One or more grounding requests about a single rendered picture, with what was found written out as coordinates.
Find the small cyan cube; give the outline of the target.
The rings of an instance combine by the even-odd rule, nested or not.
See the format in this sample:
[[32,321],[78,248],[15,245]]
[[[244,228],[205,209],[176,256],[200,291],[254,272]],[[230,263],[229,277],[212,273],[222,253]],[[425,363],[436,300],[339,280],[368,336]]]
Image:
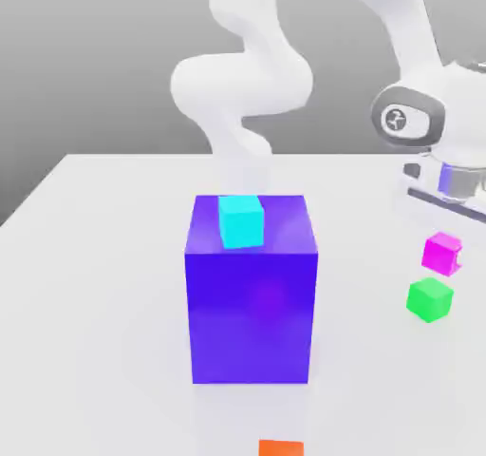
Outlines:
[[264,244],[264,208],[254,195],[219,196],[219,234],[225,249]]

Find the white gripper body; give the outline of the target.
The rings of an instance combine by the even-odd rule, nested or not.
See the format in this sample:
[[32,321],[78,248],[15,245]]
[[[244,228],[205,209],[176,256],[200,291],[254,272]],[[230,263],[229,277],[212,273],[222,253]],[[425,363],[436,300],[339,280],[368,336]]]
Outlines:
[[408,184],[399,185],[399,219],[409,230],[441,231],[452,236],[486,236],[486,222],[463,216],[408,194]]

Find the small green cube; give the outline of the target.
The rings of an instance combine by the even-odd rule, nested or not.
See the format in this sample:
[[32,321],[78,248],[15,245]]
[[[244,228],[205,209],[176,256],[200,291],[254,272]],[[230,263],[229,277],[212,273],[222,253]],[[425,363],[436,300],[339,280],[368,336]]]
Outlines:
[[433,278],[426,277],[409,287],[406,308],[427,323],[449,314],[454,290]]

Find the large purple box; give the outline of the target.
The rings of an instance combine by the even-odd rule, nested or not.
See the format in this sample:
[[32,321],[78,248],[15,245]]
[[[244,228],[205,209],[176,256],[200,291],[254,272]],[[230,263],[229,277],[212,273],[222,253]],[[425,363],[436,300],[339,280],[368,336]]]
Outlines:
[[196,197],[184,252],[196,384],[305,384],[318,248],[301,196],[263,196],[265,242],[224,248],[217,199]]

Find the small magenta cube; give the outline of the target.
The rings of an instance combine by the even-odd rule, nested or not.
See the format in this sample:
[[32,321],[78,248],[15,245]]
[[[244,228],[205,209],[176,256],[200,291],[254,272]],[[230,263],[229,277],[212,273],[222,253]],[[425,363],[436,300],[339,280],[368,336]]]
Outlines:
[[443,232],[429,237],[424,245],[421,265],[444,276],[454,274],[454,251],[462,249],[459,238]]

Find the small orange cube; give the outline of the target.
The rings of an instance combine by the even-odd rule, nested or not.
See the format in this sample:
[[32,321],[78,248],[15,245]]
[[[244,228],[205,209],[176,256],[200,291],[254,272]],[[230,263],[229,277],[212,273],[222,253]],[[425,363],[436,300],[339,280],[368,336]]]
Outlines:
[[304,456],[304,443],[281,440],[260,440],[258,456]]

